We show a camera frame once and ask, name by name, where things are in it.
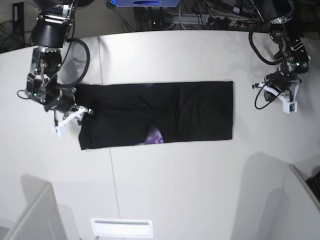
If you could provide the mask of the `black T-shirt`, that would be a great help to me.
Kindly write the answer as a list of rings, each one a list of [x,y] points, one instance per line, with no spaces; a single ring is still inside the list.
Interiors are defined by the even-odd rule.
[[[152,130],[164,143],[233,137],[232,81],[79,84],[75,101],[93,111],[81,123],[82,150],[140,145]]]

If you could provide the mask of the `white partition panel right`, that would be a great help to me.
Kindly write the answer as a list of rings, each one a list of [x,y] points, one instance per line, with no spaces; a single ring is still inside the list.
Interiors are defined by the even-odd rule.
[[[320,238],[320,203],[293,165],[288,166],[282,187],[268,196],[263,220],[265,240]]]

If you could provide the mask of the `white partition panel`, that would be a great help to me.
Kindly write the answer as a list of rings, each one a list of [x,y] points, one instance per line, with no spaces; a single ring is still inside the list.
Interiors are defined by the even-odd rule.
[[[27,202],[17,220],[5,227],[4,240],[66,240],[67,234],[56,202],[52,184],[44,179],[24,174],[22,190]]]
[[[268,196],[263,220],[265,240],[320,238],[320,203],[293,165],[288,166],[282,187]]]

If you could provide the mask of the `blue box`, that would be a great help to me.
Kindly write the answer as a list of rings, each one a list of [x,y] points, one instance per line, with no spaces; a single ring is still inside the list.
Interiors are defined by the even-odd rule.
[[[111,0],[111,3],[120,8],[129,7],[169,7],[175,8],[180,0]]]

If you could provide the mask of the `white partition panel left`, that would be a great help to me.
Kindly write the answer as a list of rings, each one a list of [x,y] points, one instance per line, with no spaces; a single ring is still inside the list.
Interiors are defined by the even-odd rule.
[[[67,234],[56,202],[52,184],[44,179],[24,174],[22,190],[27,202],[17,220],[5,227],[4,240],[66,240]]]

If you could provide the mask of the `black keyboard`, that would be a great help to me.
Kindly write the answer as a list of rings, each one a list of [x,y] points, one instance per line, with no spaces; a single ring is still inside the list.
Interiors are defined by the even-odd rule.
[[[315,197],[320,200],[320,172],[318,172],[316,175],[308,178],[306,180],[306,183],[310,187],[311,191],[315,195]]]

